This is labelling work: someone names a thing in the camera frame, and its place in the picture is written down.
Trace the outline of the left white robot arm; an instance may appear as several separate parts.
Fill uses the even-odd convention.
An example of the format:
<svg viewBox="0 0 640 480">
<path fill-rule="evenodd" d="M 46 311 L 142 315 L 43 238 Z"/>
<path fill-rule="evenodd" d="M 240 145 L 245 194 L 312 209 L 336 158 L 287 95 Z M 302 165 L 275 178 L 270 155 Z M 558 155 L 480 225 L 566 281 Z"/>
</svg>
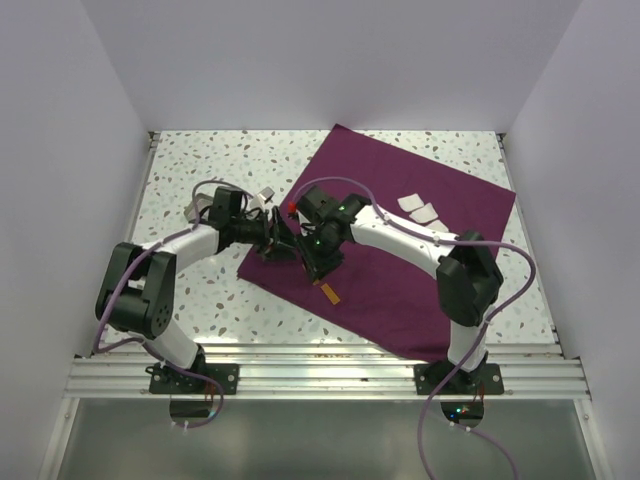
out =
<svg viewBox="0 0 640 480">
<path fill-rule="evenodd" d="M 103 354 L 139 343 L 174 368 L 172 379 L 182 390 L 201 390 L 208 379 L 202 347 L 173 317 L 176 277 L 233 244 L 252 245 L 266 260 L 296 257 L 294 234 L 276 207 L 246 211 L 209 206 L 196 214 L 190 226 L 163 240 L 116 245 L 96 301 L 99 329 L 93 351 Z"/>
</svg>

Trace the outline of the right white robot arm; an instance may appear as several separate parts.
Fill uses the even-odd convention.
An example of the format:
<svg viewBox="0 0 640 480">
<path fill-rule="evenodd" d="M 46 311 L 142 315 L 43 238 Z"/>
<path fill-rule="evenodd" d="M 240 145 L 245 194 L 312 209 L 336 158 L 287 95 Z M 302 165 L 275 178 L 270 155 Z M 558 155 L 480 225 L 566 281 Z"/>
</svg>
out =
<svg viewBox="0 0 640 480">
<path fill-rule="evenodd" d="M 484 238 L 475 231 L 457 237 L 402 219 L 371 201 L 350 195 L 296 204 L 300 233 L 296 246 L 311 280 L 341 265 L 345 242 L 373 247 L 429 274 L 438 303 L 450 320 L 445 379 L 451 389 L 468 392 L 481 380 L 487 350 L 483 330 L 504 282 Z"/>
</svg>

